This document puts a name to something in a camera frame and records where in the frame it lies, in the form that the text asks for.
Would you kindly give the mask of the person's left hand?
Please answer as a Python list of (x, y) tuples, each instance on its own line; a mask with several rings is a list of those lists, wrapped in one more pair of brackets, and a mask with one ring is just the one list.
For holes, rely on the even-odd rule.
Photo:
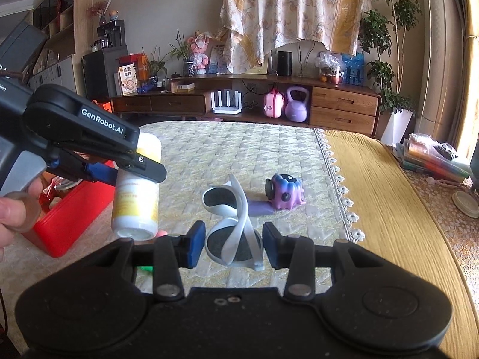
[(37, 178), (28, 188), (29, 198), (25, 204), (25, 199), (16, 200), (1, 197), (0, 201), (0, 248), (1, 258), (3, 258), (6, 247), (9, 247), (15, 240), (16, 233), (10, 228), (32, 227), (32, 215), (40, 209), (38, 197), (43, 190), (42, 181)]

